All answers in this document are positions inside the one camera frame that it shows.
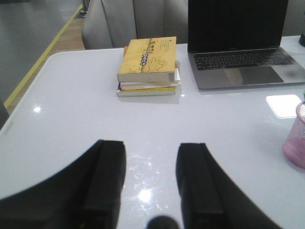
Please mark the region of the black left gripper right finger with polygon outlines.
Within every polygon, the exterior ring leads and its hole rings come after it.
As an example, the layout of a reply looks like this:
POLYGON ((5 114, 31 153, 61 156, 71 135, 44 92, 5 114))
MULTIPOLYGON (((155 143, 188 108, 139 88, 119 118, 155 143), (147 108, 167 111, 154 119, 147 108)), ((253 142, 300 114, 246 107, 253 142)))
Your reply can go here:
POLYGON ((180 144, 176 180, 186 229, 278 229, 229 178, 205 144, 180 144))

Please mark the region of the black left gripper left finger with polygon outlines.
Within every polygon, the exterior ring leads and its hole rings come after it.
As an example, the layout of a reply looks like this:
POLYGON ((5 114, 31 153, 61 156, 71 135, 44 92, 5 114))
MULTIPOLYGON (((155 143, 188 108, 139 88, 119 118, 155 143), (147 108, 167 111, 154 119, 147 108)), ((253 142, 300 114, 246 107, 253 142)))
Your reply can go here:
POLYGON ((50 178, 0 202, 3 229, 114 229, 126 172, 121 141, 98 140, 50 178))

